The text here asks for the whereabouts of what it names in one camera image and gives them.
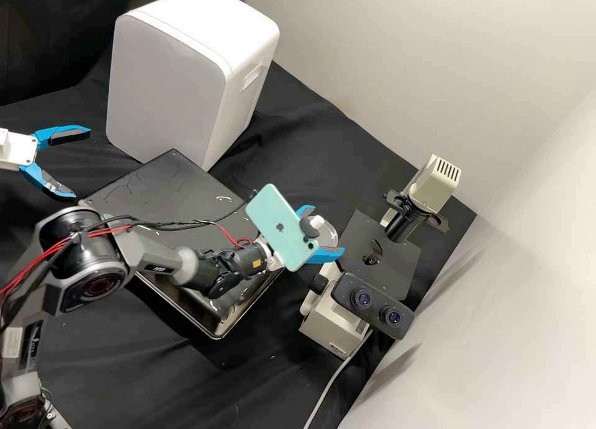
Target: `red cable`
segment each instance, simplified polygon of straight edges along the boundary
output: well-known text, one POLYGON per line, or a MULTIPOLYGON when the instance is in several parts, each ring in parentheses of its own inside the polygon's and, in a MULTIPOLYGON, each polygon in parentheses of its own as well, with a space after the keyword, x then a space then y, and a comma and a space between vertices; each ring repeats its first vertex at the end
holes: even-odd
POLYGON ((222 226, 221 224, 218 224, 218 223, 214 223, 214 224, 216 226, 218 226, 219 230, 221 230, 223 232, 223 234, 225 235, 225 237, 228 239, 228 241, 230 243, 232 243, 234 246, 242 247, 242 245, 239 244, 239 242, 234 240, 234 237, 232 236, 232 234, 230 232, 228 232, 228 230, 224 226, 222 226))
MULTIPOLYGON (((131 227, 130 224, 127 224, 127 225, 124 225, 121 227, 94 230, 93 232, 89 232, 89 238, 100 237, 101 235, 107 235, 108 233, 121 232, 121 231, 126 230, 130 227, 131 227)), ((39 262, 45 260, 49 255, 52 255, 52 254, 58 252, 62 248, 64 243, 66 243, 70 238, 71 237, 63 238, 62 240, 55 243, 52 247, 47 249, 45 252, 43 252, 39 257, 34 259, 31 263, 29 263, 27 265, 27 267, 25 269, 23 269, 21 272, 19 272, 11 281, 9 281, 3 288, 0 289, 0 294, 3 294, 7 291, 10 292, 14 287, 16 287, 19 284, 19 282, 23 279, 23 277, 31 269, 36 267, 39 264, 39 262)))

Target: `white power cable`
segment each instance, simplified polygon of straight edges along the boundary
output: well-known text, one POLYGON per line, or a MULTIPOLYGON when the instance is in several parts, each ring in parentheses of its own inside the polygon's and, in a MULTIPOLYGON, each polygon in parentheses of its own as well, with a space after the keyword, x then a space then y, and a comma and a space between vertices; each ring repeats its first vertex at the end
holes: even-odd
POLYGON ((364 342, 366 342, 366 340, 368 339, 368 336, 370 336, 372 332, 373 332, 372 329, 368 330, 366 332, 364 338, 360 341, 360 343, 358 345, 356 345, 356 348, 354 349, 354 351, 352 351, 352 354, 350 354, 346 358, 346 360, 341 363, 340 367, 335 371, 335 373, 333 373, 333 376, 327 383, 327 386, 325 386, 323 393, 321 394, 320 398, 318 399, 317 404, 315 405, 315 408, 310 413, 309 419, 306 421, 306 424, 304 425, 303 429, 309 429, 310 424, 312 423, 312 420, 315 419, 315 416, 316 416, 319 408, 321 407, 321 404, 323 404, 323 401, 325 400, 325 396, 327 396, 327 392, 329 391, 329 389, 331 389, 331 386, 335 382, 335 379, 337 379, 337 377, 339 376, 341 371, 346 367, 346 365, 348 365, 350 363, 350 361, 352 360, 354 355, 358 352, 358 350, 360 350, 360 347, 362 347, 364 345, 364 342))

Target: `white backdrop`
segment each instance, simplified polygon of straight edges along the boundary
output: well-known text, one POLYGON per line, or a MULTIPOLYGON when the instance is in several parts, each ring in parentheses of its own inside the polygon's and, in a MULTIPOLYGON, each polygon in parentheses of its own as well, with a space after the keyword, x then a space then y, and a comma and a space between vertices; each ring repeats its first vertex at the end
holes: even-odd
POLYGON ((478 217, 340 425, 596 427, 596 92, 478 217))
POLYGON ((415 166, 460 166, 477 212, 596 86, 596 0, 246 1, 281 66, 415 166))

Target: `metal tray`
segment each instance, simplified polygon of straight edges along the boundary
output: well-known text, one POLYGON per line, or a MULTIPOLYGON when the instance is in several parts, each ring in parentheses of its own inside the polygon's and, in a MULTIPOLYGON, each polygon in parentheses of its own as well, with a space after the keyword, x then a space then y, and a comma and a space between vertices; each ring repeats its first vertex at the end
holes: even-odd
MULTIPOLYGON (((215 220, 238 207, 242 200, 180 152, 170 150, 79 203, 111 215, 129 214, 150 221, 185 221, 215 220)), ((258 233, 244 207, 221 224, 237 238, 256 238, 258 233)), ((213 226, 161 233, 148 228, 137 229, 171 248, 218 250, 230 246, 213 226)), ((217 300, 209 300, 197 291, 174 287, 163 276, 137 273, 137 277, 207 336, 221 339, 278 274, 279 271, 253 276, 217 300)))

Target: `table surface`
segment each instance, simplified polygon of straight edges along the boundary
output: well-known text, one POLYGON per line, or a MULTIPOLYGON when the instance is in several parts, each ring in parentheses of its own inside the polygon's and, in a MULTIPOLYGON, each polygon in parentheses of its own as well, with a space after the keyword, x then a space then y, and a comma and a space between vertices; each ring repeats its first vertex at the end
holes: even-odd
MULTIPOLYGON (((52 147, 38 162, 81 197, 138 167, 105 136, 109 60, 77 86, 0 107, 0 124, 31 133, 61 124, 92 137, 52 147)), ((239 196, 275 184, 290 204, 314 203, 341 233, 358 207, 380 219, 382 194, 416 169, 273 64, 255 116, 210 173, 239 196)), ((0 177, 0 271, 37 221, 63 207, 18 173, 0 177)), ((420 228, 422 249, 405 300, 415 307, 474 219, 451 198, 451 231, 420 228)), ((42 342, 40 377, 75 428, 301 428, 340 360, 301 335, 299 307, 316 266, 285 272, 223 340, 193 333, 139 283, 60 319, 42 342)), ((373 335, 340 375, 313 427, 335 428, 390 346, 373 335)))

